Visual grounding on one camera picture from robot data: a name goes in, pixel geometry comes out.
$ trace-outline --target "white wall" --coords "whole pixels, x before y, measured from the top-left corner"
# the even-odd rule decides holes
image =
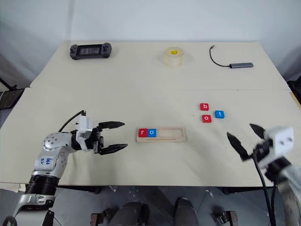
[[[259,40],[288,79],[301,71],[301,1],[0,0],[8,82],[28,85],[65,39]]]

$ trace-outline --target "white table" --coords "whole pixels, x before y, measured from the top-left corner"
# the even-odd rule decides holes
[[[241,162],[226,132],[249,151],[259,141],[250,122],[294,126],[301,136],[299,106],[258,43],[214,43],[216,61],[254,64],[236,70],[214,65],[208,42],[113,42],[110,58],[79,61],[68,55],[71,44],[60,46],[1,128],[0,182],[27,183],[43,138],[81,109],[95,124],[125,122],[103,136],[105,145],[129,145],[107,156],[72,154],[61,185],[261,186],[252,161]],[[158,60],[169,46],[185,51],[181,67]],[[224,110],[225,119],[202,123],[201,102],[210,104],[211,115]],[[164,126],[185,127],[188,141],[135,141],[137,128]],[[296,139],[287,156],[292,163],[300,163],[300,148]]]

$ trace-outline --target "masking tape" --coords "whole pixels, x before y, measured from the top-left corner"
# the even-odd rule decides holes
[[[180,66],[183,61],[184,51],[179,47],[169,47],[165,50],[164,63],[167,66]]]

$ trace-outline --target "table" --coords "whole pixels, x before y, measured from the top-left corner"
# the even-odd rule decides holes
[[[129,145],[107,156],[70,155],[61,185],[261,186],[252,161],[241,162],[226,132],[249,151],[259,141],[250,122],[293,126],[301,135],[300,108],[259,43],[214,43],[219,63],[254,64],[235,70],[210,61],[210,42],[111,42],[110,58],[79,61],[68,55],[71,44],[60,46],[1,128],[0,182],[27,183],[44,137],[82,109],[95,125],[123,121],[103,132],[104,141]],[[181,67],[160,62],[169,46],[184,50]],[[224,110],[225,119],[202,123],[201,102],[210,104],[211,115]],[[165,126],[185,127],[188,141],[135,141],[138,128]],[[300,147],[296,139],[287,156],[292,163],[300,162]]]

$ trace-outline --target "blue letter block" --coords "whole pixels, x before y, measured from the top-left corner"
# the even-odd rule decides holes
[[[148,129],[147,130],[147,137],[156,137],[157,136],[157,130],[156,129]]]
[[[224,111],[215,111],[214,113],[215,113],[215,117],[216,117],[217,119],[223,119],[223,118],[225,118],[225,113],[224,113]]]

